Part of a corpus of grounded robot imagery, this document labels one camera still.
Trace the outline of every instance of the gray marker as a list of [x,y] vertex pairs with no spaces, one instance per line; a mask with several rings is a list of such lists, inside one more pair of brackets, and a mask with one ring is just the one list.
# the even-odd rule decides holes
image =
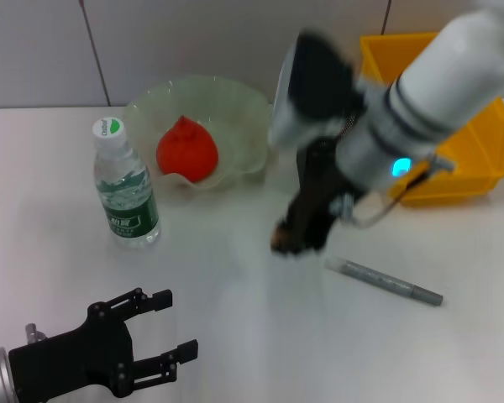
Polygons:
[[430,290],[418,287],[406,281],[399,280],[396,277],[385,275],[379,271],[370,269],[361,264],[356,264],[345,259],[329,260],[325,264],[327,269],[348,275],[355,279],[362,280],[368,284],[377,285],[385,290],[392,291],[400,296],[427,302],[428,304],[440,306],[443,303],[443,296],[435,294]]

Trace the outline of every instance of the red object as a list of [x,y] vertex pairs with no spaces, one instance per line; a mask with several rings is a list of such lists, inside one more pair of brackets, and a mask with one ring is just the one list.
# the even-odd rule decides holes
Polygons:
[[217,146],[199,123],[181,116],[157,146],[157,164],[163,174],[179,174],[190,182],[207,178],[218,163]]

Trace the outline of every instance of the yellow plastic bin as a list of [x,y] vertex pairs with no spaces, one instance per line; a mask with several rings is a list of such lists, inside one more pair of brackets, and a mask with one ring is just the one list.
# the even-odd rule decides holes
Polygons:
[[[364,76],[392,83],[424,50],[436,34],[402,34],[360,38]],[[454,161],[453,173],[441,172],[417,186],[402,199],[405,206],[435,206],[459,203],[467,197],[485,195],[504,177],[504,102],[497,98],[450,140],[437,153]],[[391,189],[392,197],[424,165],[418,165]]]

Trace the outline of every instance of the green bottle label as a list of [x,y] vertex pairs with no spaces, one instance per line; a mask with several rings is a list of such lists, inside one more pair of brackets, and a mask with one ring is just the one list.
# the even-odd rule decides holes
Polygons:
[[137,238],[145,235],[157,225],[159,214],[153,193],[141,206],[130,210],[114,210],[104,207],[108,225],[113,233],[122,238]]

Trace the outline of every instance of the blue indicator light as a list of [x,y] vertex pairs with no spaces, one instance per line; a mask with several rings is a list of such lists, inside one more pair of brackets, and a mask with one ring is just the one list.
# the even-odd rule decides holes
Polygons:
[[404,176],[409,170],[411,170],[411,159],[410,158],[400,158],[396,160],[392,166],[392,176],[399,178]]

